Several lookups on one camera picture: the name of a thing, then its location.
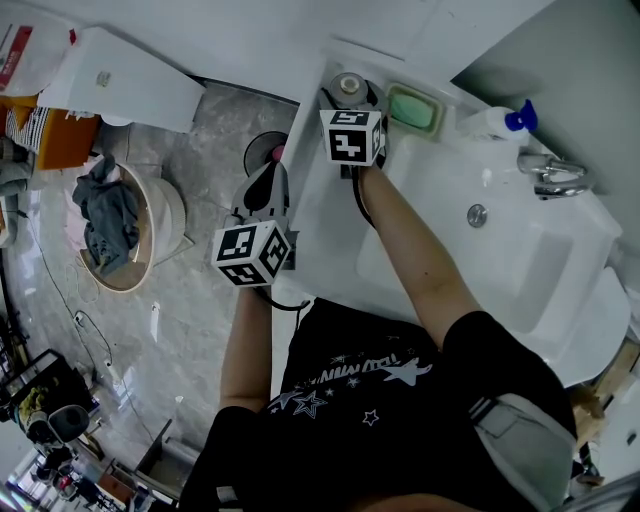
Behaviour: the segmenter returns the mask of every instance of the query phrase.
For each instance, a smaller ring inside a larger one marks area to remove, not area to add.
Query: tiled floor
[[[101,290],[95,300],[97,286],[77,265],[64,231],[65,190],[73,190],[77,170],[36,173],[30,190],[20,197],[31,224],[20,219],[18,239],[6,251],[5,266],[11,297],[30,335],[30,352],[35,356],[51,347],[71,365],[90,364],[46,272],[35,232],[69,309],[90,315],[112,346],[116,372],[125,377],[135,411],[124,388],[113,386],[104,364],[104,344],[87,325],[83,339],[103,382],[97,396],[105,425],[96,438],[108,455],[130,467],[151,443],[136,411],[153,437],[173,418],[186,442],[204,444],[217,410],[220,368],[236,298],[209,263],[212,235],[245,178],[242,157],[247,144],[264,131],[288,132],[295,113],[292,105],[209,85],[188,135],[142,125],[102,130],[98,145],[104,151],[178,189],[187,210],[186,235],[195,242],[157,266],[130,294]],[[282,286],[274,287],[274,295],[291,304],[304,298]],[[150,331],[154,303],[160,305],[157,341]],[[280,387],[294,324],[294,314],[274,312],[272,393]]]

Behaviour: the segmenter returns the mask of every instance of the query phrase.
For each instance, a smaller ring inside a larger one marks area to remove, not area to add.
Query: electrical cable
[[[44,263],[44,268],[47,271],[47,274],[49,274],[49,278],[51,279],[51,282],[53,283],[54,288],[58,292],[58,295],[60,295],[60,299],[62,300],[62,303],[64,304],[64,307],[69,312],[69,316],[71,316],[71,321],[73,323],[73,327],[75,328],[76,334],[78,335],[78,339],[80,340],[80,344],[87,351],[87,355],[89,356],[89,359],[91,359],[91,364],[93,365],[93,374],[95,376],[95,373],[97,372],[95,359],[93,359],[93,356],[91,355],[91,352],[89,351],[89,347],[87,347],[86,343],[82,339],[82,335],[80,334],[80,330],[78,329],[78,326],[76,325],[76,322],[73,320],[74,315],[71,312],[71,310],[69,309],[69,306],[67,306],[67,302],[64,300],[64,295],[62,295],[62,292],[60,291],[60,288],[56,284],[55,279],[53,279],[53,275],[51,274],[51,270],[49,269],[49,264],[47,263],[47,259],[44,257],[44,251],[42,250],[42,247],[40,246],[40,242],[38,242],[38,237],[36,236],[36,230],[33,227],[33,223],[31,222],[31,218],[26,213],[24,213],[22,210],[15,210],[15,211],[2,210],[2,211],[4,213],[16,213],[16,214],[18,214],[19,217],[22,217],[23,219],[27,219],[27,221],[29,222],[29,226],[31,228],[31,234],[33,235],[33,241],[36,243],[36,245],[38,246],[38,249],[40,250],[40,255],[42,256],[42,263]]]
[[[49,274],[49,278],[51,279],[51,282],[53,283],[53,286],[55,287],[56,291],[58,292],[58,295],[60,295],[60,299],[62,300],[62,303],[64,304],[64,307],[66,308],[66,310],[69,312],[69,315],[71,316],[71,321],[72,321],[73,326],[74,326],[74,328],[76,330],[76,333],[78,335],[78,339],[80,340],[80,343],[82,344],[84,349],[87,351],[87,354],[89,355],[89,358],[91,359],[91,363],[93,364],[93,373],[95,374],[96,371],[97,371],[96,362],[93,359],[93,356],[91,355],[91,352],[89,351],[89,347],[87,347],[87,345],[85,344],[84,340],[82,339],[82,335],[80,334],[80,330],[78,329],[78,325],[77,325],[77,323],[75,321],[75,317],[76,317],[77,313],[76,313],[76,315],[74,315],[71,312],[71,309],[69,309],[69,306],[67,305],[67,302],[64,299],[64,295],[62,295],[62,292],[60,291],[60,288],[56,284],[55,279],[53,279],[53,274],[51,274],[51,270],[49,269],[49,265],[47,264],[47,259],[44,257],[44,251],[42,250],[42,246],[40,245],[40,242],[38,242],[38,239],[36,237],[36,230],[33,227],[33,223],[31,222],[31,218],[25,212],[23,212],[21,210],[14,210],[14,211],[2,210],[2,211],[4,213],[16,213],[16,214],[18,214],[18,216],[22,217],[23,219],[27,219],[29,221],[29,225],[31,227],[31,234],[33,235],[33,240],[36,243],[36,245],[38,246],[38,249],[40,250],[40,255],[42,256],[42,263],[44,263],[44,267],[45,267],[45,269],[47,271],[47,274]],[[104,342],[105,342],[105,344],[106,344],[106,346],[108,348],[110,363],[113,364],[113,352],[111,350],[111,345],[109,344],[107,339],[104,337],[104,335],[102,334],[100,329],[98,329],[98,326],[94,323],[94,321],[91,319],[91,317],[89,315],[87,315],[87,313],[85,313],[84,311],[81,311],[81,310],[79,310],[78,313],[82,313],[84,316],[87,317],[89,322],[91,322],[91,325],[93,326],[93,328],[98,332],[100,337],[104,340]],[[142,427],[146,430],[147,434],[149,435],[149,439],[151,439],[151,442],[154,442],[155,439],[154,439],[153,435],[151,434],[151,431],[147,428],[146,424],[142,420],[142,417],[140,416],[140,414],[136,410],[135,406],[133,405],[133,400],[131,398],[131,393],[129,392],[129,388],[127,387],[127,383],[125,382],[124,378],[122,379],[122,384],[124,385],[124,389],[125,389],[125,392],[127,394],[127,398],[129,399],[129,404],[131,405],[131,410],[133,411],[133,413],[138,418],[138,421],[140,422],[140,425],[142,425]]]
[[[303,300],[302,303],[300,305],[298,305],[298,306],[284,306],[284,305],[280,304],[279,302],[274,301],[271,297],[269,297],[269,294],[265,291],[264,288],[257,287],[257,288],[254,288],[254,290],[256,291],[256,293],[258,294],[258,296],[262,300],[264,300],[269,305],[271,305],[271,307],[279,309],[280,311],[298,311],[298,312],[300,312],[304,308],[306,308],[309,304],[311,304],[311,301]]]
[[[140,414],[138,414],[138,411],[133,405],[133,400],[131,399],[131,393],[129,393],[129,388],[127,387],[127,383],[125,382],[124,377],[122,378],[122,385],[124,386],[125,393],[127,393],[127,398],[129,399],[129,405],[131,406],[131,410],[136,415],[136,418],[138,418],[138,421],[140,422],[140,425],[142,425],[142,428],[144,428],[147,431],[147,434],[149,435],[149,439],[151,439],[151,442],[152,443],[155,442],[153,435],[151,435],[151,431],[147,428],[144,421],[142,421],[142,417],[140,416]]]
[[[78,311],[76,311],[76,314],[74,315],[74,319],[78,317],[78,314],[82,314],[83,317],[85,317],[87,320],[89,320],[89,322],[91,323],[93,328],[100,335],[100,337],[102,338],[102,341],[104,341],[105,345],[107,346],[107,348],[104,349],[104,350],[109,354],[109,364],[112,365],[113,364],[113,351],[111,350],[111,345],[109,345],[109,342],[107,341],[107,338],[104,337],[104,334],[102,334],[102,331],[100,331],[100,329],[98,329],[98,326],[95,324],[95,322],[91,319],[91,317],[87,313],[85,313],[84,311],[79,309]]]

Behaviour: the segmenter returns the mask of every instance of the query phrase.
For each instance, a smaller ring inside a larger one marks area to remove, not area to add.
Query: laundry basket
[[[130,251],[129,261],[107,276],[89,268],[91,256],[86,249],[80,251],[80,257],[99,285],[112,292],[129,293],[144,283],[156,262],[163,261],[178,248],[184,236],[186,216],[182,199],[170,183],[142,177],[125,164],[118,166],[122,181],[138,199],[140,241]]]

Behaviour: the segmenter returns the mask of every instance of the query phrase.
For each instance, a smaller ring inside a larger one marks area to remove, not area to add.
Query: gray cloth
[[[87,219],[84,238],[91,254],[89,266],[107,276],[129,260],[129,251],[140,238],[138,201],[122,181],[104,183],[115,168],[112,156],[105,157],[86,176],[78,178],[73,202]]]
[[[33,169],[25,162],[0,160],[0,196],[12,196],[27,190]]]
[[[556,420],[529,400],[506,394],[475,428],[498,471],[536,510],[562,504],[576,440]]]

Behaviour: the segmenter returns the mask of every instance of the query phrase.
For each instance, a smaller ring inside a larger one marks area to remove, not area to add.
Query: faucet
[[[553,155],[523,153],[518,156],[517,162],[521,173],[537,175],[538,181],[533,186],[533,191],[543,201],[577,196],[591,190],[595,184],[586,167],[577,162],[558,160]],[[559,172],[573,174],[576,177],[566,181],[552,181],[551,176]]]

